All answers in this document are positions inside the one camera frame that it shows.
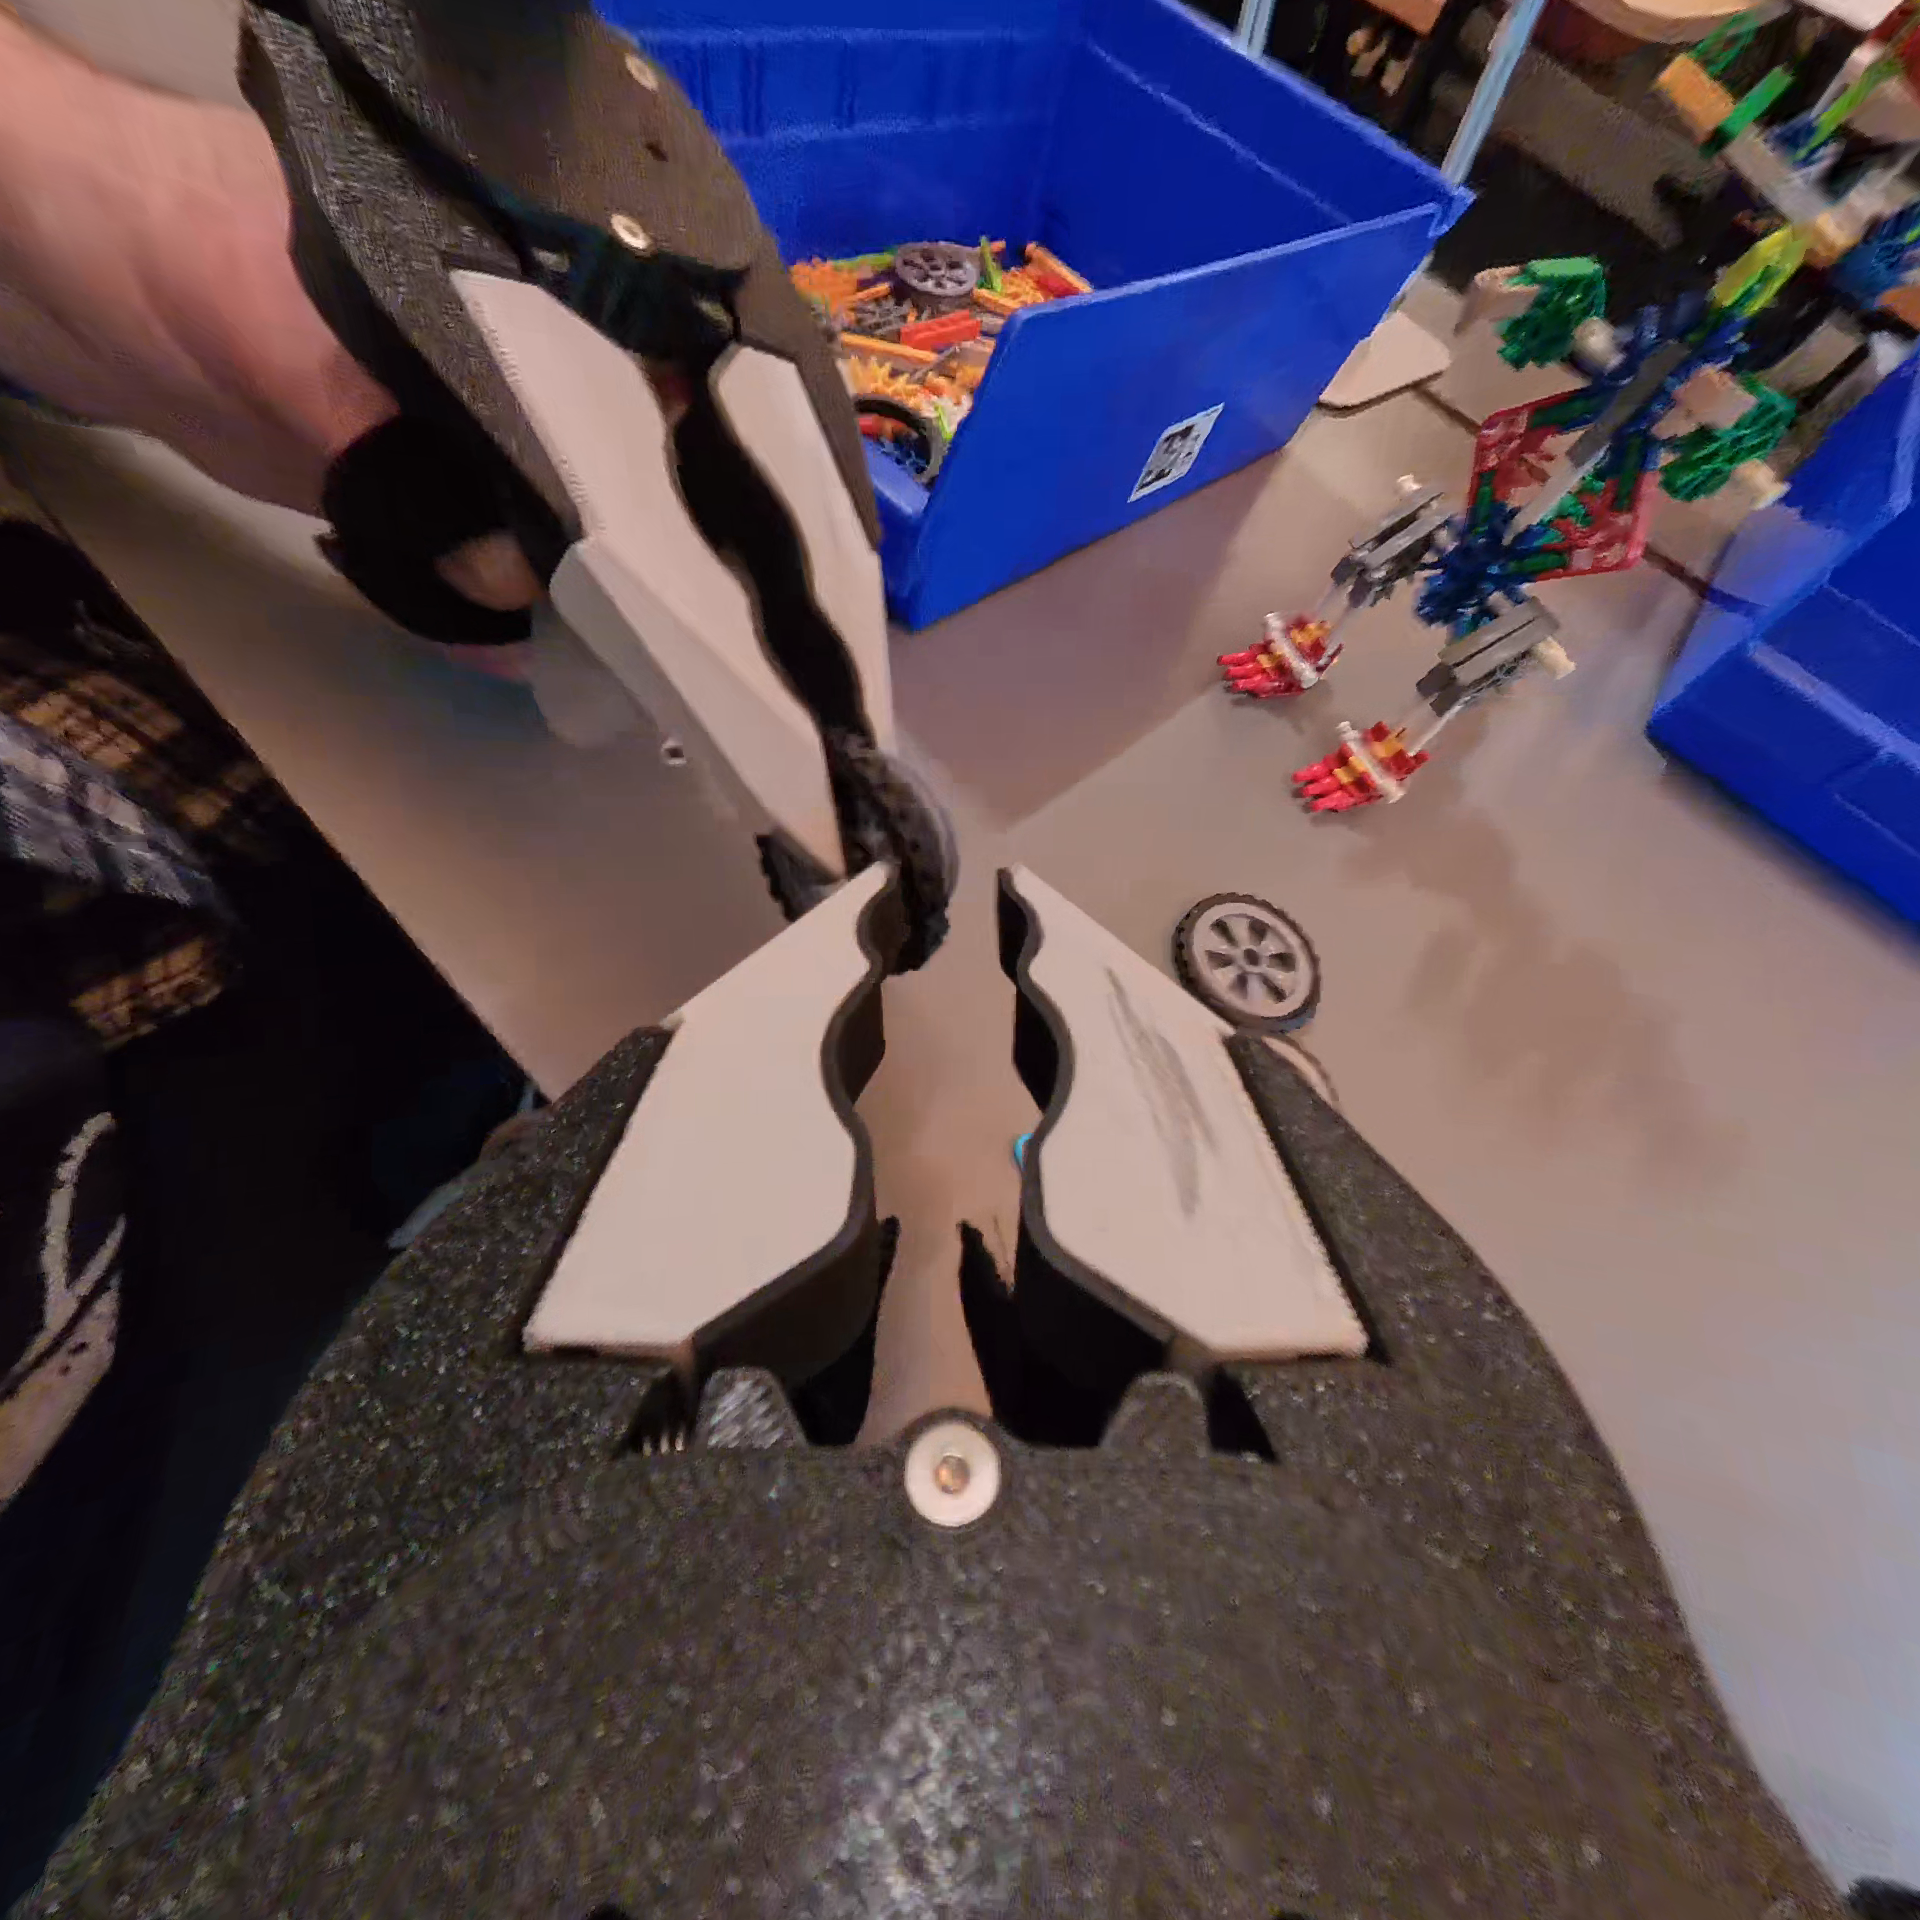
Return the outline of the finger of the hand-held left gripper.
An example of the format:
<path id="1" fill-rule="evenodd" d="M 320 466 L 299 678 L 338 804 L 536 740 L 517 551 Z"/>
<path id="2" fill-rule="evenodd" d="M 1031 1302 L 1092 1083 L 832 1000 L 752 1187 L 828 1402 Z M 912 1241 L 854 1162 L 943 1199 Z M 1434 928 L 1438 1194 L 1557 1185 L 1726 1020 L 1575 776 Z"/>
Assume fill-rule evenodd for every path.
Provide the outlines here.
<path id="1" fill-rule="evenodd" d="M 861 724 L 876 744 L 895 744 L 879 551 L 800 368 L 767 351 L 733 345 L 711 376 L 711 395 L 735 444 L 781 500 L 805 560 L 808 601 L 848 655 Z"/>
<path id="2" fill-rule="evenodd" d="M 580 524 L 551 576 L 555 617 L 749 828 L 845 879 L 822 740 L 687 514 L 640 362 L 528 282 L 451 283 Z"/>

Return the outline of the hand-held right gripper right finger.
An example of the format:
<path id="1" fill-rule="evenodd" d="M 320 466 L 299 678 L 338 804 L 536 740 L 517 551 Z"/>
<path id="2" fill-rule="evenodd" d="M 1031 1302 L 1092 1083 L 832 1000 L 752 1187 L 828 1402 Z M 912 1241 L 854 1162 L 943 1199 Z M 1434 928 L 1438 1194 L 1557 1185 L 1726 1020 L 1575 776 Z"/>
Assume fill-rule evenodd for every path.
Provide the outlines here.
<path id="1" fill-rule="evenodd" d="M 1232 1048 L 1272 1052 L 1027 867 L 997 875 L 997 935 L 1037 1124 L 995 1283 L 995 1419 L 1090 1447 L 1139 1378 L 1175 1375 L 1236 1433 L 1230 1372 L 1365 1358 L 1372 1330 Z"/>

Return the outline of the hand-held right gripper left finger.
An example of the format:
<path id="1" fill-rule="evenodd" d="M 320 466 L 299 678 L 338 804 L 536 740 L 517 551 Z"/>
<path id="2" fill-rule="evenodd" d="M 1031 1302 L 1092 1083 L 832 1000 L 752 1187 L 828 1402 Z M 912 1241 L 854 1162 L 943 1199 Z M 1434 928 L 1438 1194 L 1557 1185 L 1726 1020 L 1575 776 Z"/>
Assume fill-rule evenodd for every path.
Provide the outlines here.
<path id="1" fill-rule="evenodd" d="M 759 1369 L 811 1442 L 856 1440 L 899 1236 L 856 1099 L 899 952 L 877 864 L 645 1034 L 656 1059 L 519 1334 L 528 1358 L 648 1363 L 687 1406 Z"/>

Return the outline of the person's left hand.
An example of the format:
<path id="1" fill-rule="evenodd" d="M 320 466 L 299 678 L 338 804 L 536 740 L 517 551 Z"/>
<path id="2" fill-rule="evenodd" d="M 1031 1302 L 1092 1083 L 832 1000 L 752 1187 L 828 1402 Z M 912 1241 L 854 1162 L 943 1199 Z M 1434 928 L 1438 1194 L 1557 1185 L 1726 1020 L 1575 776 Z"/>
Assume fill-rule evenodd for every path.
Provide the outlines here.
<path id="1" fill-rule="evenodd" d="M 331 462 L 396 417 L 291 252 L 267 130 L 103 71 L 5 9 L 5 380 L 316 518 Z"/>

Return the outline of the pile of colourful construction pieces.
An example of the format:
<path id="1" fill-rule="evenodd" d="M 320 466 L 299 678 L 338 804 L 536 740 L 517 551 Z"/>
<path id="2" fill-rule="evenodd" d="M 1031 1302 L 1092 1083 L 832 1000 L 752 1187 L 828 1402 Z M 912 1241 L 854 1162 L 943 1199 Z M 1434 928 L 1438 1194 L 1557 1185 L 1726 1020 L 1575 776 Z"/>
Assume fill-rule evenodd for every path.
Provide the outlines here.
<path id="1" fill-rule="evenodd" d="M 1010 323 L 1095 292 L 1044 244 L 990 236 L 805 256 L 787 278 L 822 329 L 867 451 L 918 490 L 943 468 Z"/>

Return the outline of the blue plastic bin white tag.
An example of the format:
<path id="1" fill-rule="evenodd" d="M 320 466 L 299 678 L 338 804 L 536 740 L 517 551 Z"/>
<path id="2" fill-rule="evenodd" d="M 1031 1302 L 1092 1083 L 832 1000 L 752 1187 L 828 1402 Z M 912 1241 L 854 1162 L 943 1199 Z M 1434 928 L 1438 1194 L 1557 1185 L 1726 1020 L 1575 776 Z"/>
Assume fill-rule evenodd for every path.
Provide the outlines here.
<path id="1" fill-rule="evenodd" d="M 1282 449 L 1470 203 L 1164 2 L 602 4 L 683 88 L 781 259 L 1042 249 L 927 488 L 870 454 L 907 628 Z"/>

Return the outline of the person's plaid shirt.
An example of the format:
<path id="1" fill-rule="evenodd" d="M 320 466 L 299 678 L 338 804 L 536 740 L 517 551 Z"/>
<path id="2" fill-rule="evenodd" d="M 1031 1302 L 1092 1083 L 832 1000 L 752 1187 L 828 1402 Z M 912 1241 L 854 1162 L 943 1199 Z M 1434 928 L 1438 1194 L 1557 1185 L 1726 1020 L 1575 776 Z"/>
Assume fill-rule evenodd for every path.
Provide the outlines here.
<path id="1" fill-rule="evenodd" d="M 222 996 L 277 786 L 83 554 L 2 528 L 5 1003 L 107 1052 Z"/>

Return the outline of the colourful construction toy figure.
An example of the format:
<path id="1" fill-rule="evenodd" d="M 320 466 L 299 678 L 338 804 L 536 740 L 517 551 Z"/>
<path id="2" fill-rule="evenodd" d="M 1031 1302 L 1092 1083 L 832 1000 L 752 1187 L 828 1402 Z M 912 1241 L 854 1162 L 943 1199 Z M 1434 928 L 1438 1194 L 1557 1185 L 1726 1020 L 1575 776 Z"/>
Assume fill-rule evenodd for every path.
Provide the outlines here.
<path id="1" fill-rule="evenodd" d="M 1735 91 L 1756 22 L 1732 16 L 1655 81 L 1655 104 L 1703 179 L 1660 180 L 1674 265 L 1621 307 L 1596 256 L 1478 272 L 1456 329 L 1487 326 L 1509 368 L 1557 368 L 1564 391 L 1478 420 L 1452 499 L 1406 476 L 1351 539 L 1319 603 L 1272 614 L 1219 658 L 1226 691 L 1290 703 L 1319 688 L 1366 609 L 1410 592 L 1438 643 L 1402 719 L 1339 724 L 1291 777 L 1310 815 L 1406 799 L 1434 740 L 1468 708 L 1573 662 L 1541 588 L 1637 568 L 1663 500 L 1772 506 L 1797 466 L 1915 342 L 1915 4 L 1877 26 L 1821 91 L 1775 65 Z"/>

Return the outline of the plain blue plastic bin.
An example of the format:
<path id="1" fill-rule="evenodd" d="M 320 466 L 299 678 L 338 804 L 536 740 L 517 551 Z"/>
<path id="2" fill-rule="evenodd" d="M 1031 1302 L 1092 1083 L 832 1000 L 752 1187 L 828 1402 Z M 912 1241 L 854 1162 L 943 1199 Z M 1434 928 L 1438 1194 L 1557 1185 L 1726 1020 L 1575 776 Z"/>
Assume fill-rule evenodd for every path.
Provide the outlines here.
<path id="1" fill-rule="evenodd" d="M 1648 740 L 1918 923 L 1918 358 L 1727 542 Z"/>

